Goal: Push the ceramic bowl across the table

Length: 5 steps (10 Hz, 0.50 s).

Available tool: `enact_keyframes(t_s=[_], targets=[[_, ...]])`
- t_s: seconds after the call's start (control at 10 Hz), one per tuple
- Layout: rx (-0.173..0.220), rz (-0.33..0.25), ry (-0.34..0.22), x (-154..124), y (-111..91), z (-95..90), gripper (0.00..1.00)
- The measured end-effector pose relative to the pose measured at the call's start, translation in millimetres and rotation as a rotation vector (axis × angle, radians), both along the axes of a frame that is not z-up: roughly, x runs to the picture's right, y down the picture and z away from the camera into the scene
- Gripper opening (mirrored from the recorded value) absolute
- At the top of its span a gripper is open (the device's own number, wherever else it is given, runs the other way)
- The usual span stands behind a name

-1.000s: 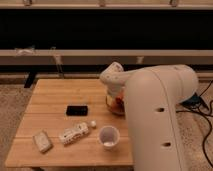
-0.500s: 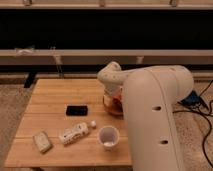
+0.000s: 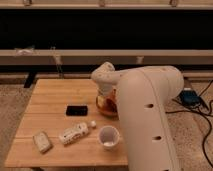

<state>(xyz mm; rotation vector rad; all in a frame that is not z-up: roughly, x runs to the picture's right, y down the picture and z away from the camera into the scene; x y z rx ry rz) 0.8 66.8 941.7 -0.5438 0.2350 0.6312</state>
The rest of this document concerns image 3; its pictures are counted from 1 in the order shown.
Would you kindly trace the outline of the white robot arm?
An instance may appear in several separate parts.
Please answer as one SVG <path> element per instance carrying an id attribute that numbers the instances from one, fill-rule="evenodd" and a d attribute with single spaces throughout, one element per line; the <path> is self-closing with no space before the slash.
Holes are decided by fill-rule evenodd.
<path id="1" fill-rule="evenodd" d="M 129 171 L 181 171 L 164 104 L 183 90 L 174 66 L 117 70 L 105 62 L 91 74 L 101 95 L 113 92 Z"/>

